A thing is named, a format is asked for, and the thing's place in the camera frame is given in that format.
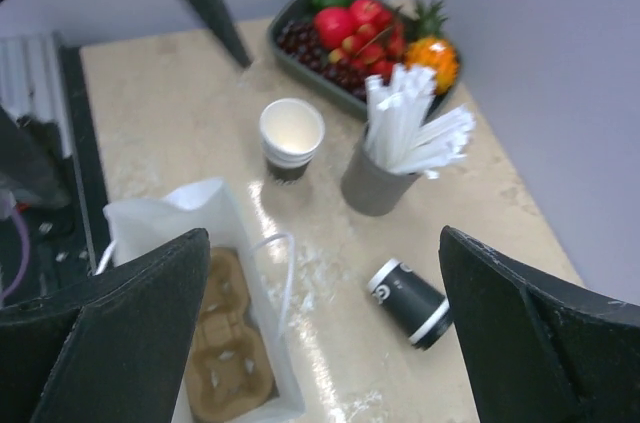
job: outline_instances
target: cup logo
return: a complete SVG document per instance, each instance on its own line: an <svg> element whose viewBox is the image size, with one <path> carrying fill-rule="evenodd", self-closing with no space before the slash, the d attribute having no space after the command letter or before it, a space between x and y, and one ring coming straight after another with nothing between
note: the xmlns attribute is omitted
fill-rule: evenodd
<svg viewBox="0 0 640 423"><path fill-rule="evenodd" d="M376 300L378 300L379 305L381 305L384 300L389 298L390 294L391 294L391 290L387 285L380 285L373 292L373 296L375 297Z"/></svg>

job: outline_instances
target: dark green tray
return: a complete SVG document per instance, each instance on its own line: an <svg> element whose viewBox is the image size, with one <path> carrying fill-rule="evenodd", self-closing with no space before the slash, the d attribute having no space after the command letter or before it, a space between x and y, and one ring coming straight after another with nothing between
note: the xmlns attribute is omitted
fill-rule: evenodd
<svg viewBox="0 0 640 423"><path fill-rule="evenodd" d="M389 5L384 5L388 10L392 10ZM415 31L415 21L411 18L401 15L405 24L405 33L407 37L407 41L412 41L412 35ZM311 19L313 17L313 12L311 11L311 0L293 0L287 6L285 6L282 11L273 19L271 24L269 25L269 29L267 31L267 40L269 42L269 46L271 47L271 51L276 58L276 62L278 65L296 80L300 81L302 84L313 88L315 91L324 96L327 100L334 103L336 106L344 110L345 112L353 115L354 117L366 121L367 120L367 105L351 95L350 93L344 91L337 85L334 85L330 81L324 79L321 75L314 73L309 70L307 67L302 65L300 62L291 58L284 51L282 51L278 45L276 44L276 38L282 31L282 28L287 24L289 20L292 19ZM460 65L460 69L458 70L458 78L456 78L456 82L453 87L449 89L445 94L436 96L431 108L429 109L428 114L426 115L426 119L431 118L433 115L437 114L438 110L444 106L444 102L451 95L453 90L455 89L458 81L460 81L460 73L462 71L462 59L460 57L460 52L456 48L456 54L458 58L458 63Z"/></svg>

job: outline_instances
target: pineapple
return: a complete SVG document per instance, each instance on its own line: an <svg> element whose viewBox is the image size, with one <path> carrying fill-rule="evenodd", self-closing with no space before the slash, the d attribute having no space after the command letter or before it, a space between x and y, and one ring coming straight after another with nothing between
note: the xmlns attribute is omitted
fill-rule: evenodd
<svg viewBox="0 0 640 423"><path fill-rule="evenodd" d="M458 76L458 59L454 46L442 33L447 17L442 14L444 0L433 0L428 7L416 0L418 40L409 45L405 55L407 67L428 66L436 72L436 94L445 93Z"/></svg>

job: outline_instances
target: white paper cup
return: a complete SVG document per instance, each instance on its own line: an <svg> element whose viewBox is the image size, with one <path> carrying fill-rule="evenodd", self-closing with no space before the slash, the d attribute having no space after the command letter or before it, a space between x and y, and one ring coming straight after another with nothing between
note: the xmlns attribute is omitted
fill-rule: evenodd
<svg viewBox="0 0 640 423"><path fill-rule="evenodd" d="M271 175L293 182L304 175L324 138L324 120L312 105L283 98L260 115L262 149Z"/></svg>

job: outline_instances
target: marble countertop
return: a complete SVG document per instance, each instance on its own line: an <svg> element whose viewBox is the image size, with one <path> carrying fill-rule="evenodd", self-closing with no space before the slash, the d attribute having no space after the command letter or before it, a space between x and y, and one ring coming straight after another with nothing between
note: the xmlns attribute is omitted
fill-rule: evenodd
<svg viewBox="0 0 640 423"><path fill-rule="evenodd" d="M206 31L82 50L111 200L160 197L188 182L224 177L254 241L280 230L299 247L287 341L307 404L299 422L477 422L455 329L426 352L413 349L365 291L390 257L443 289L438 238L457 227L511 257L579 283L473 98L478 126L468 157L440 179L422 178L389 215L368 218L342 200L339 179L362 123L299 85L274 64L269 20L243 22L255 56L241 72ZM278 186L265 174L261 110L282 97L311 102L326 139L304 179ZM285 256L258 260L279 306Z"/></svg>

